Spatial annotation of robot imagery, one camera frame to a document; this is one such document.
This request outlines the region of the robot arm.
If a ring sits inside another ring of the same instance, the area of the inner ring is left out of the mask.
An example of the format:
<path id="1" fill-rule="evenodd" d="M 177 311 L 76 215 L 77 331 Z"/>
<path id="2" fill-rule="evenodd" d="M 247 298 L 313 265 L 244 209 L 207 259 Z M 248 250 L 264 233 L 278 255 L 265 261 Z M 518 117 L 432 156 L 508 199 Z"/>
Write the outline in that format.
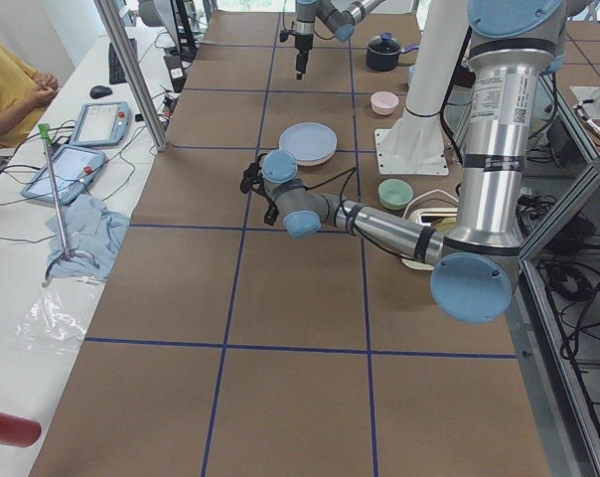
<path id="1" fill-rule="evenodd" d="M 434 1 L 401 119 L 383 131 L 387 174 L 430 174 L 443 165 L 439 122 L 460 64 L 475 74 L 455 226 L 416 224 L 342 194 L 313 194 L 294 156 L 277 149 L 244 171 L 240 188 L 265 198 L 269 224 L 293 238 L 329 224 L 389 253 L 432 267 L 430 288 L 450 316 L 485 323 L 510 306 L 521 242 L 513 231 L 538 79 L 562 63 L 569 1 Z"/>
<path id="2" fill-rule="evenodd" d="M 315 23 L 322 24 L 340 42 L 348 41 L 359 25 L 383 0 L 352 1 L 350 5 L 339 10 L 328 0 L 299 0 L 295 2 L 295 18 L 290 28 L 285 26 L 279 32 L 279 41 L 284 43 L 289 37 L 294 38 L 297 50 L 295 75 L 301 80 L 306 74 L 309 54 L 313 49 Z"/>

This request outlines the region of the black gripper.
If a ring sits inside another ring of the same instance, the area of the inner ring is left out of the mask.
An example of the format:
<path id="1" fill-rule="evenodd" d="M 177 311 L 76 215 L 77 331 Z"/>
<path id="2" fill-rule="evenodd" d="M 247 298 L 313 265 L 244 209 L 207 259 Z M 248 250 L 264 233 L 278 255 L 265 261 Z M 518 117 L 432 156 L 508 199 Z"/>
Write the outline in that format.
<path id="1" fill-rule="evenodd" d="M 261 173 L 261 160 L 265 156 L 265 153 L 260 153 L 256 159 L 243 171 L 239 189 L 243 194 L 254 192 L 260 197 L 263 197 L 268 204 L 267 211 L 264 215 L 264 222 L 267 225 L 275 225 L 279 211 L 273 199 L 266 192 L 264 178 Z"/>
<path id="2" fill-rule="evenodd" d="M 279 33 L 279 40 L 284 43 L 289 37 L 294 38 L 296 56 L 295 71 L 296 78 L 301 80 L 306 74 L 308 54 L 313 48 L 314 22 L 296 20 L 290 28 L 283 27 Z"/>

